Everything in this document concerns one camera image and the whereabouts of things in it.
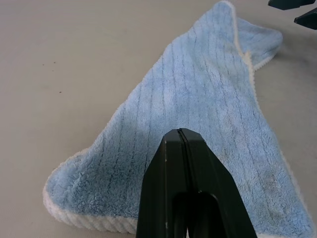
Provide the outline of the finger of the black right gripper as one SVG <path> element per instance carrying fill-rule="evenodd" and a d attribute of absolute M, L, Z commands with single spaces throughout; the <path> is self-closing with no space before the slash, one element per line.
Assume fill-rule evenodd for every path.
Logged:
<path fill-rule="evenodd" d="M 294 22 L 304 27 L 317 27 L 317 7 L 299 17 L 296 17 Z"/>
<path fill-rule="evenodd" d="M 280 9 L 290 10 L 307 5 L 308 0 L 269 0 L 268 6 Z"/>

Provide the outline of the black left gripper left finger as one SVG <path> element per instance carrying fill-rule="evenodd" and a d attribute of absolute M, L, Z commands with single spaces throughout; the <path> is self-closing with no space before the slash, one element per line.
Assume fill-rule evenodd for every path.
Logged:
<path fill-rule="evenodd" d="M 186 238 L 189 179 L 181 130 L 165 134 L 142 181 L 136 238 Z"/>

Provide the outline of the light blue ribbed towel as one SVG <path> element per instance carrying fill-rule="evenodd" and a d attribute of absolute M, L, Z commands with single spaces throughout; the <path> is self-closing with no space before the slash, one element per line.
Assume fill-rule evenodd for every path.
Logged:
<path fill-rule="evenodd" d="M 144 174 L 165 134 L 202 136 L 232 175 L 257 238 L 317 238 L 277 138 L 259 107 L 255 71 L 279 31 L 216 3 L 169 44 L 95 142 L 48 177 L 43 202 L 58 221 L 136 235 Z"/>

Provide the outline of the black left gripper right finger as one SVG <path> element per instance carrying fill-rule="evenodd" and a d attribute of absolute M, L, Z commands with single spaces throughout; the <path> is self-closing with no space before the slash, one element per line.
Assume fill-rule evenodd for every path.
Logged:
<path fill-rule="evenodd" d="M 193 196 L 189 238 L 257 238 L 235 181 L 202 136 L 182 128 Z"/>

